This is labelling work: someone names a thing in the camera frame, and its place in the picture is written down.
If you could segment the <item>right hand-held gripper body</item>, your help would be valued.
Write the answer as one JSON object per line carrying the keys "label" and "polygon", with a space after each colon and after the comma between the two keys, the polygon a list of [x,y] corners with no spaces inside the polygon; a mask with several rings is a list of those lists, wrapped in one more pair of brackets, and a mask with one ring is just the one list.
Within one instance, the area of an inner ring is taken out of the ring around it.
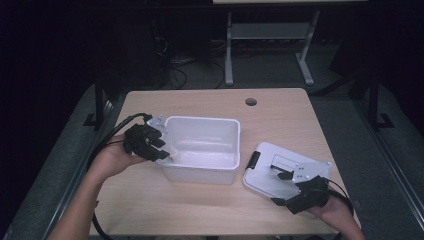
{"label": "right hand-held gripper body", "polygon": [[321,174],[332,167],[330,162],[299,163],[296,165],[292,182],[299,193],[286,200],[285,206],[292,214],[306,211],[312,207],[324,206],[328,199],[328,180]]}

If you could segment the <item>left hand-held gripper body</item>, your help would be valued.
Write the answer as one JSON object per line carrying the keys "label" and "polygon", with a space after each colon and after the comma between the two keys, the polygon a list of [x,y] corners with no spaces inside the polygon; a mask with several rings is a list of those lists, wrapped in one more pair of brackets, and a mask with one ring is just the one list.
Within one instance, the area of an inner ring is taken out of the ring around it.
{"label": "left hand-held gripper body", "polygon": [[148,144],[149,140],[161,139],[162,132],[150,126],[154,120],[152,115],[142,114],[144,123],[134,124],[124,132],[123,147],[126,153],[134,153],[137,156],[145,157],[148,151],[162,150]]}

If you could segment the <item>white box lid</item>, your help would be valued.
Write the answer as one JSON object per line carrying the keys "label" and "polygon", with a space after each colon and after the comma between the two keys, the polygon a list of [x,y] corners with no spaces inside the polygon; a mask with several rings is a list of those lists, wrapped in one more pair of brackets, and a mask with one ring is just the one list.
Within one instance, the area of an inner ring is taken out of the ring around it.
{"label": "white box lid", "polygon": [[[246,187],[267,198],[290,199],[299,193],[298,187],[292,180],[281,180],[277,174],[281,171],[294,172],[299,163],[316,162],[321,161],[268,142],[262,142],[256,147],[249,160],[243,176],[243,183]],[[328,178],[330,169],[321,176]]]}

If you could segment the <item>white plastic storage box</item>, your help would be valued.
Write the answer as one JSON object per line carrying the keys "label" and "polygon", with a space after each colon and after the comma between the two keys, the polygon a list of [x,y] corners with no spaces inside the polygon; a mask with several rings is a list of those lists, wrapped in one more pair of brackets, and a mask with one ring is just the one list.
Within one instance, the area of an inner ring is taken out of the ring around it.
{"label": "white plastic storage box", "polygon": [[232,184],[240,166],[241,126],[236,119],[171,116],[157,164],[172,181]]}

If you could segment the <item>person's right hand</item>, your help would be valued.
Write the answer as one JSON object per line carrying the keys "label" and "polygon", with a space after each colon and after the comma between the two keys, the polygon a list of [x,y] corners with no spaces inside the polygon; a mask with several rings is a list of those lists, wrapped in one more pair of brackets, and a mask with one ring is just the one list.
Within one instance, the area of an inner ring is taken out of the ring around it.
{"label": "person's right hand", "polygon": [[323,207],[314,206],[308,209],[308,212],[339,232],[349,229],[355,223],[348,206],[340,198],[332,195]]}

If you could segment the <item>person's left hand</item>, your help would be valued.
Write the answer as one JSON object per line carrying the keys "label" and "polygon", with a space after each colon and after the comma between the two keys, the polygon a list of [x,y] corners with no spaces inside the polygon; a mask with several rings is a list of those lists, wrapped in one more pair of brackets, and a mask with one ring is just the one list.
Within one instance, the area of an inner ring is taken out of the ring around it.
{"label": "person's left hand", "polygon": [[88,175],[97,182],[104,182],[108,178],[122,173],[129,166],[145,162],[137,155],[129,154],[123,147],[124,135],[114,136],[105,147],[96,155]]}

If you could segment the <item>black metal stand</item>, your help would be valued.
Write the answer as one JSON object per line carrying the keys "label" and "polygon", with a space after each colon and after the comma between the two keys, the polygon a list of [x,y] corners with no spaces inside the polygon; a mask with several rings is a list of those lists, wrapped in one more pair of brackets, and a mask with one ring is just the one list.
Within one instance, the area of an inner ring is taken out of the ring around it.
{"label": "black metal stand", "polygon": [[104,91],[102,85],[102,78],[98,76],[94,82],[95,93],[95,112],[89,113],[84,121],[84,126],[93,127],[98,130],[104,121],[104,107],[106,105],[104,98]]}
{"label": "black metal stand", "polygon": [[379,79],[373,72],[369,79],[368,93],[368,121],[374,131],[379,132],[382,128],[393,128],[394,124],[385,113],[378,112]]}

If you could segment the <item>aluminium frame rail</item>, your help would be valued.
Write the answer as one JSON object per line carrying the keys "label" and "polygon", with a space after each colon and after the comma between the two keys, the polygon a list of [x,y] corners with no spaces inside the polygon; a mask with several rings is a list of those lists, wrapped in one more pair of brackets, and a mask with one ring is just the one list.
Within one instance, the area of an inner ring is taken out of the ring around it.
{"label": "aluminium frame rail", "polygon": [[50,214],[39,240],[47,240],[64,214],[87,171],[92,154],[113,131],[124,100],[124,97],[120,97],[116,101],[106,102],[102,109],[105,120],[98,129],[79,125],[76,122],[76,117],[80,116],[78,113],[71,116],[70,123],[65,126],[64,133],[49,155],[49,165],[45,167],[46,191],[55,193],[55,196],[51,197],[52,203],[45,207]]}
{"label": "aluminium frame rail", "polygon": [[424,138],[395,100],[355,101],[420,232],[424,234]]}

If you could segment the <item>grey metal table frame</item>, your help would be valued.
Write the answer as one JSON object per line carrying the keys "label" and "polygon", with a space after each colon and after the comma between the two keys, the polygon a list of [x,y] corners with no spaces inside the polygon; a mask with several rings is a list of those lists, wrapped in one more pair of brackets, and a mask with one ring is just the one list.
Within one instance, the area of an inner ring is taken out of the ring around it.
{"label": "grey metal table frame", "polygon": [[[297,65],[307,86],[315,84],[309,67],[307,55],[312,43],[321,12],[330,6],[340,4],[364,3],[367,0],[212,0],[214,6],[228,7],[226,22],[226,50],[224,55],[224,81],[227,86],[234,84],[232,43],[234,40],[301,40],[303,47],[295,53]],[[278,22],[234,21],[235,8],[260,7],[269,10],[311,11],[307,20],[285,20]]]}

